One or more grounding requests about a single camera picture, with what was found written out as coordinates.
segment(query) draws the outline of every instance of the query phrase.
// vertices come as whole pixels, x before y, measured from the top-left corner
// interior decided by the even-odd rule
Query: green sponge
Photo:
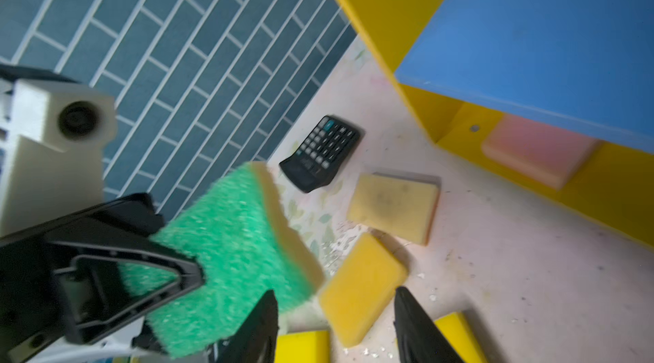
[[[289,228],[264,163],[246,163],[217,181],[151,240],[195,258],[206,280],[146,317],[173,358],[232,335],[266,290],[275,291],[282,313],[308,300],[323,280],[320,265]],[[121,273],[133,296],[171,277],[138,264],[122,266]]]

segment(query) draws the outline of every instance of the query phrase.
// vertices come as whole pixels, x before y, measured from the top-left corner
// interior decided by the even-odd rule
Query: calculator
[[[324,116],[280,168],[301,191],[308,193],[331,183],[355,149],[361,132],[333,116]]]

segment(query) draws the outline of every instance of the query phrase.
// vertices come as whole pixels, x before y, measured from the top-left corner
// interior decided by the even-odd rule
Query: pink sponge
[[[481,144],[491,160],[560,190],[598,145],[596,138],[510,114]]]

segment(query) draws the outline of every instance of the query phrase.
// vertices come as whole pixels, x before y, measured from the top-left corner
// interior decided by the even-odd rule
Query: tiled wall
[[[0,61],[115,96],[107,199],[167,219],[266,160],[355,35],[334,0],[0,0]]]

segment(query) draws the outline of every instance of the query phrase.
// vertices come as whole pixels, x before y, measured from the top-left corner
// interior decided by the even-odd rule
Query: table
[[[365,131],[329,186],[303,194],[279,171],[324,114]],[[367,227],[345,219],[364,171],[436,179],[429,244],[380,240],[409,268],[408,287],[430,317],[464,310],[489,362],[650,362],[654,253],[575,212],[434,146],[356,39],[269,160],[292,228],[327,279]],[[332,361],[399,361],[386,308]],[[285,315],[290,332],[328,327],[315,301]]]

